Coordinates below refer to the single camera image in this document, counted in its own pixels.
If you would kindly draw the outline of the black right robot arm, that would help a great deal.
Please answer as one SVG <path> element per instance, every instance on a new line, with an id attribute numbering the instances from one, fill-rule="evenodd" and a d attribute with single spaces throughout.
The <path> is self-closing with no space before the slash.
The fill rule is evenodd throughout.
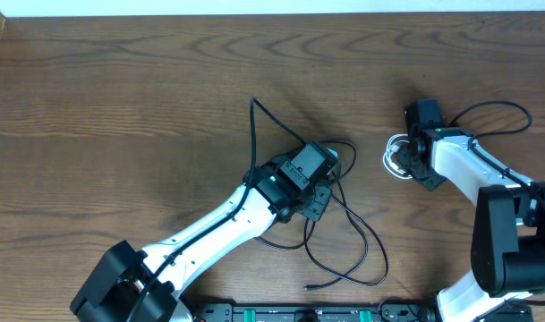
<path id="1" fill-rule="evenodd" d="M 420 321 L 530 321 L 545 307 L 545 182 L 498 161 L 472 134 L 445 123 L 439 103 L 404 109 L 403 178 L 428 191 L 452 182 L 475 206 L 471 270 L 416 313 Z"/>

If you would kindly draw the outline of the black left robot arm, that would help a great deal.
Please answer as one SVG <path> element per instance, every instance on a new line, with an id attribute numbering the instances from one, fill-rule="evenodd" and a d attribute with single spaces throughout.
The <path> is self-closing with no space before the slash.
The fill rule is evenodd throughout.
<path id="1" fill-rule="evenodd" d="M 299 212 L 325 211 L 337 153 L 317 142 L 250 170 L 219 207 L 163 241 L 135 250 L 120 241 L 107 250 L 72 299 L 80 321 L 191 321 L 183 291 L 242 243 Z"/>

